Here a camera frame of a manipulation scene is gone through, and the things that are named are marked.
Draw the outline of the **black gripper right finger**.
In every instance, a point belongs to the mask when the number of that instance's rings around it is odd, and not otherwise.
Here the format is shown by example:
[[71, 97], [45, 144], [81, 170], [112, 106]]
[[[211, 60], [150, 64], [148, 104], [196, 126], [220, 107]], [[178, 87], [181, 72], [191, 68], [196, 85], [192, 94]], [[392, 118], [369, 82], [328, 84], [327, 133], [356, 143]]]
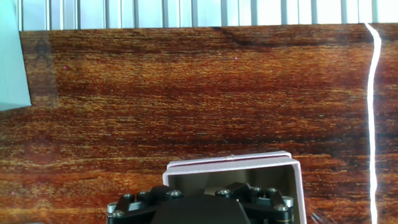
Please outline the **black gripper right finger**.
[[215, 196], [236, 202], [249, 223], [293, 223], [294, 199], [285, 202], [276, 188], [263, 190], [249, 184], [234, 182], [215, 191]]

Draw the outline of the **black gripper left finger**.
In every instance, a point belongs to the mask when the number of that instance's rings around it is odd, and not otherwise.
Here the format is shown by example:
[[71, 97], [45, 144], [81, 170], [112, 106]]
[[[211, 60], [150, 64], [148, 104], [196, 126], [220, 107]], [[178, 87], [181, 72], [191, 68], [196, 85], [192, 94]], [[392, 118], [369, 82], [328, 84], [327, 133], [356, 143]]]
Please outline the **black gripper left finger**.
[[149, 191], [124, 194], [118, 202], [107, 206], [107, 224], [150, 224], [160, 206], [173, 199], [182, 198], [180, 190], [159, 185]]

